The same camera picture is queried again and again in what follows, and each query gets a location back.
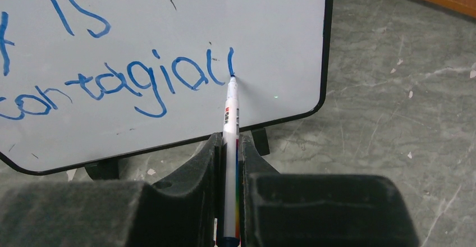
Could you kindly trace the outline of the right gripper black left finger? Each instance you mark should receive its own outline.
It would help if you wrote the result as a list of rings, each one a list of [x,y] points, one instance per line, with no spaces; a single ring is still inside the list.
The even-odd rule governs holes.
[[[217,200],[213,134],[154,184],[34,182],[1,199],[2,246],[213,246]]]

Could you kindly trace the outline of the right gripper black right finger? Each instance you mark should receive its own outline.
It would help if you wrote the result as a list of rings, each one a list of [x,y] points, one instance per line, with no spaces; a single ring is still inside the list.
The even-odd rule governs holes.
[[[419,246],[387,177],[279,173],[240,137],[243,246]]]

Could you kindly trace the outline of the white blue marker pen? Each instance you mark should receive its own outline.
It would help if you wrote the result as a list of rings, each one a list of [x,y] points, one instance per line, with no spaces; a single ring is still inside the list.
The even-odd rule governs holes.
[[[225,102],[222,157],[223,169],[223,210],[217,227],[218,246],[240,245],[239,219],[239,96],[236,76],[230,77]]]

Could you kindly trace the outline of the small whiteboard black frame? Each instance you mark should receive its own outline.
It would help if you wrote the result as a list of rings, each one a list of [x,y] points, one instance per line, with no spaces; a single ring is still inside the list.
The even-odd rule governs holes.
[[[1,0],[1,160],[30,175],[206,139],[326,98],[333,0]]]

